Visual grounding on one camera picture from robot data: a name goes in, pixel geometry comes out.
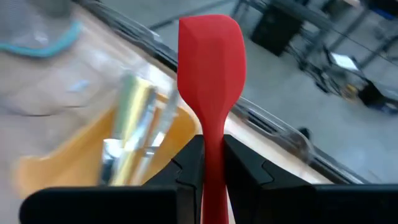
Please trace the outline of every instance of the black equipment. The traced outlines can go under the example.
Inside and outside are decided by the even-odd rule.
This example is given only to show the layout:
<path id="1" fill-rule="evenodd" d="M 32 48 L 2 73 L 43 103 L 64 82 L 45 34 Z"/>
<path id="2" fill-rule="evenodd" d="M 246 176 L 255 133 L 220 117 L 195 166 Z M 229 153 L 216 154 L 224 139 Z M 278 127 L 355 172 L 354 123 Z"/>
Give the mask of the black equipment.
<path id="1" fill-rule="evenodd" d="M 306 5 L 309 0 L 296 2 Z M 271 1 L 254 29 L 251 40 L 280 56 L 294 35 L 300 32 L 302 24 L 303 21 L 279 9 Z"/>
<path id="2" fill-rule="evenodd" d="M 29 196 L 21 224 L 200 224 L 203 136 L 140 187 L 64 187 Z M 397 223 L 398 185 L 312 185 L 224 136 L 226 185 L 237 224 Z"/>
<path id="3" fill-rule="evenodd" d="M 388 13 L 390 16 L 398 16 L 397 0 L 368 0 L 369 8 L 378 13 Z"/>
<path id="4" fill-rule="evenodd" d="M 377 109 L 387 114 L 398 114 L 397 88 L 369 82 L 358 93 L 358 98 L 369 108 Z"/>

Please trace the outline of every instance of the metal handle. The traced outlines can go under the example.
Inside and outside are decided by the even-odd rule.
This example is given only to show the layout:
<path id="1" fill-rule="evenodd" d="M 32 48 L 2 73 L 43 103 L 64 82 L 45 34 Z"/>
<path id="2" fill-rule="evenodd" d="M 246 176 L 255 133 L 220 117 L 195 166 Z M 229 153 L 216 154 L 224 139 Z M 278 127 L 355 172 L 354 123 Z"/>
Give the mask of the metal handle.
<path id="1" fill-rule="evenodd" d="M 243 122 L 255 131 L 305 162 L 313 159 L 313 145 L 300 131 L 243 97 L 236 103 L 236 108 L 246 114 L 241 116 Z"/>
<path id="2" fill-rule="evenodd" d="M 131 180 L 131 185 L 141 185 L 142 179 L 144 178 L 145 173 L 148 170 L 149 164 L 155 154 L 155 150 L 153 147 L 148 148 L 145 151 L 145 155 L 141 158 L 139 165 L 137 166 L 136 172 Z"/>
<path id="3" fill-rule="evenodd" d="M 123 186 L 126 184 L 126 179 L 129 178 L 132 162 L 136 156 L 137 152 L 132 151 L 126 157 L 123 164 L 121 164 L 121 168 L 119 169 L 118 173 L 114 176 L 114 179 L 111 182 L 113 186 Z"/>

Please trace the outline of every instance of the metal stand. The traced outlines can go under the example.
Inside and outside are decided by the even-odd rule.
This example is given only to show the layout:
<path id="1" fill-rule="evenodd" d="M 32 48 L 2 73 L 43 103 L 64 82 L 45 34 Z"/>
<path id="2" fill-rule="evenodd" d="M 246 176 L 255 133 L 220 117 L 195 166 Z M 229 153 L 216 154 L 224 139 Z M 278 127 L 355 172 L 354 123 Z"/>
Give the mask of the metal stand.
<path id="1" fill-rule="evenodd" d="M 336 50 L 336 48 L 342 43 L 342 41 L 347 38 L 354 30 L 356 30 L 366 16 L 369 15 L 371 11 L 369 9 L 365 9 L 355 20 L 349 25 L 349 27 L 343 32 L 343 34 L 330 46 L 330 51 Z"/>
<path id="2" fill-rule="evenodd" d="M 386 40 L 384 40 L 384 42 L 382 44 L 379 45 L 379 47 L 372 52 L 371 54 L 369 54 L 364 60 L 362 60 L 359 63 L 359 66 L 361 68 L 365 68 L 366 66 L 368 66 L 378 55 L 380 55 L 383 52 L 387 52 L 391 46 L 397 42 L 398 40 L 398 35 L 395 35 L 391 38 L 388 38 Z M 398 60 L 398 57 L 386 57 L 386 60 Z"/>
<path id="3" fill-rule="evenodd" d="M 278 7 L 280 10 L 291 16 L 296 17 L 297 19 L 300 19 L 302 21 L 308 21 L 320 29 L 316 36 L 314 38 L 311 38 L 312 44 L 305 49 L 299 61 L 299 66 L 304 69 L 308 63 L 308 57 L 322 47 L 323 39 L 333 26 L 332 21 L 328 19 L 324 14 L 315 12 L 293 0 L 273 0 L 270 2 L 270 4 Z M 242 12 L 241 16 L 237 17 L 237 15 L 239 14 L 239 10 L 242 6 L 244 6 L 244 11 Z M 231 17 L 239 22 L 241 19 L 244 19 L 249 7 L 253 7 L 258 11 L 264 10 L 264 6 L 259 4 L 258 1 L 239 0 L 233 10 Z"/>

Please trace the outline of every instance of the gray concrete floor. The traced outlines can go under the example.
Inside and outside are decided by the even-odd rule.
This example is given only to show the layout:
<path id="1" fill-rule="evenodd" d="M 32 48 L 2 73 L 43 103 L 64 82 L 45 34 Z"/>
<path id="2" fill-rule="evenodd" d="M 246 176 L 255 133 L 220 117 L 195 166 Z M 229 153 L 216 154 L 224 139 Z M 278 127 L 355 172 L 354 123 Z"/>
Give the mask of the gray concrete floor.
<path id="1" fill-rule="evenodd" d="M 104 1 L 125 15 L 149 26 L 163 19 L 185 13 L 215 0 L 156 0 Z M 201 14 L 231 14 L 234 1 Z M 326 38 L 330 45 L 352 21 L 360 10 L 347 13 Z M 297 68 L 291 55 L 276 57 L 266 49 L 252 43 L 249 35 L 261 13 L 251 9 L 240 25 L 245 35 L 248 72 L 243 96 L 293 127 L 305 126 L 313 132 L 313 143 L 355 173 L 375 183 L 398 182 L 398 117 L 388 116 L 366 108 L 360 103 L 350 103 L 336 96 L 322 93 L 313 81 Z M 378 41 L 373 27 L 381 18 L 371 14 L 337 49 L 340 54 L 350 54 L 358 60 L 375 49 Z M 165 44 L 177 51 L 178 21 L 156 32 Z M 371 80 L 398 87 L 397 67 L 378 57 L 365 74 Z"/>

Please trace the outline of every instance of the kitchen utensil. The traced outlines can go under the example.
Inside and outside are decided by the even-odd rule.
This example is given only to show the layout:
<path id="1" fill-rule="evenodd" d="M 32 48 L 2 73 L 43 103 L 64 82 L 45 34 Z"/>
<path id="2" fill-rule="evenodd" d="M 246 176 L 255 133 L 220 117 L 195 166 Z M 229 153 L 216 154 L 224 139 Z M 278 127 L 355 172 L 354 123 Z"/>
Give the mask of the kitchen utensil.
<path id="1" fill-rule="evenodd" d="M 224 15 L 180 19 L 177 84 L 205 138 L 203 223 L 228 223 L 223 164 L 224 123 L 244 86 L 246 60 L 239 25 Z"/>
<path id="2" fill-rule="evenodd" d="M 123 152 L 114 165 L 114 177 L 111 185 L 125 185 L 131 177 L 131 167 L 136 150 L 144 146 L 150 124 L 154 118 L 156 90 L 148 81 L 137 79 L 134 87 L 136 94 L 132 99 L 131 130 L 132 134 L 123 147 Z"/>
<path id="3" fill-rule="evenodd" d="M 155 90 L 148 81 L 127 73 L 122 78 L 122 84 L 113 133 L 111 139 L 105 139 L 103 143 L 103 168 L 99 180 L 100 184 L 109 184 L 115 171 L 120 171 L 123 160 L 119 158 L 123 154 L 127 141 L 133 135 L 137 139 L 137 135 L 145 133 L 145 131 L 141 133 L 132 132 L 139 122 L 138 119 L 141 118 L 143 111 L 154 110 Z M 130 144 L 129 152 L 136 147 Z"/>
<path id="4" fill-rule="evenodd" d="M 177 110 L 179 93 L 176 84 L 174 83 L 172 92 L 169 96 L 169 100 L 163 109 L 163 112 L 160 116 L 159 123 L 157 124 L 156 129 L 152 133 L 152 136 L 149 140 L 149 147 L 145 149 L 145 153 L 141 158 L 139 165 L 136 169 L 136 172 L 132 178 L 132 185 L 139 185 L 142 182 L 142 178 L 146 173 L 146 170 L 149 167 L 149 164 L 156 153 L 156 150 L 162 144 L 164 137 L 166 136 L 167 131 L 170 129 L 173 120 L 174 114 Z"/>

